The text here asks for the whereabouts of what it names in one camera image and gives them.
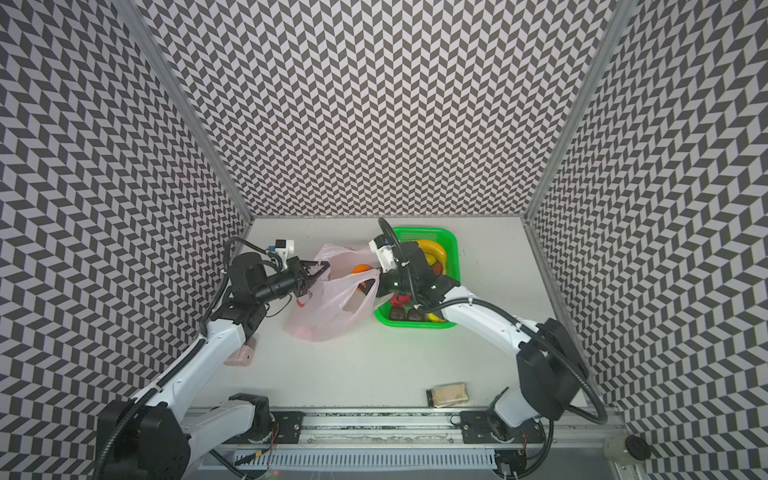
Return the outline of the pink printed plastic bag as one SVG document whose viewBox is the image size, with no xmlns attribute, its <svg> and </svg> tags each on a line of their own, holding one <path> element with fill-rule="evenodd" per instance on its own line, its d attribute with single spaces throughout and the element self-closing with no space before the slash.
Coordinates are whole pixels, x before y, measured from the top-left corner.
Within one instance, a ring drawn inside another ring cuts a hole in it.
<svg viewBox="0 0 768 480">
<path fill-rule="evenodd" d="M 285 331 L 294 338 L 324 342 L 343 335 L 358 321 L 371 316 L 378 307 L 379 263 L 367 246 L 324 245 L 316 261 L 328 261 L 330 268 L 296 301 Z M 375 268 L 369 278 L 351 274 L 359 264 Z"/>
</svg>

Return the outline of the pink fake dragon fruit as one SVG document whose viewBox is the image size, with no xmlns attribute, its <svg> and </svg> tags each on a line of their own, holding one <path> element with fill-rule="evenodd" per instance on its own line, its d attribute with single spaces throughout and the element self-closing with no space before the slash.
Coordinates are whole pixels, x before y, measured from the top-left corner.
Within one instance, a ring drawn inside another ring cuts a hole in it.
<svg viewBox="0 0 768 480">
<path fill-rule="evenodd" d="M 394 294 L 390 299 L 390 304 L 393 307 L 410 307 L 413 302 L 410 294 Z"/>
</svg>

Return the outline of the orange fake tangerine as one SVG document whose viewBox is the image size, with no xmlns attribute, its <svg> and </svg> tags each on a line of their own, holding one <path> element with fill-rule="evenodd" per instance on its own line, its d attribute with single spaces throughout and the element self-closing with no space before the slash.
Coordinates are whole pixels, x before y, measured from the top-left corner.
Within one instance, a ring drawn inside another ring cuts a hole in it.
<svg viewBox="0 0 768 480">
<path fill-rule="evenodd" d="M 369 278 L 374 271 L 375 268 L 368 264 L 359 264 L 351 270 L 351 274 Z"/>
</svg>

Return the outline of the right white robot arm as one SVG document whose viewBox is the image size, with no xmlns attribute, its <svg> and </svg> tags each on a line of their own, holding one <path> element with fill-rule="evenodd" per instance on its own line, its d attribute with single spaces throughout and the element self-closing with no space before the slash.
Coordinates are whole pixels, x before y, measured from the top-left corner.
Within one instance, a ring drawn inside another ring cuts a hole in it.
<svg viewBox="0 0 768 480">
<path fill-rule="evenodd" d="M 594 424 L 607 423 L 605 405 L 588 382 L 588 369 L 558 321 L 520 318 L 480 299 L 458 280 L 435 273 L 415 242 L 381 234 L 369 248 L 379 262 L 378 295 L 407 295 L 423 315 L 464 327 L 514 358 L 518 385 L 505 388 L 487 410 L 496 439 L 507 442 L 525 422 L 557 421 L 566 412 Z"/>
</svg>

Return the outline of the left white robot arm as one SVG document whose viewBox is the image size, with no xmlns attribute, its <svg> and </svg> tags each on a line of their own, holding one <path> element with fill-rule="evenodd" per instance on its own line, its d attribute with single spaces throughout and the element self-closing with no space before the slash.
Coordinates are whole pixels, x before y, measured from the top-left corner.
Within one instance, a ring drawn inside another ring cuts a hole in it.
<svg viewBox="0 0 768 480">
<path fill-rule="evenodd" d="M 256 332 L 269 303 L 307 294 L 329 267 L 327 261 L 283 260 L 256 246 L 225 254 L 223 284 L 203 317 L 203 333 L 130 400 L 112 401 L 99 413 L 94 478 L 182 479 L 230 438 L 267 435 L 263 397 L 237 397 L 196 420 L 186 414 L 220 366 Z"/>
</svg>

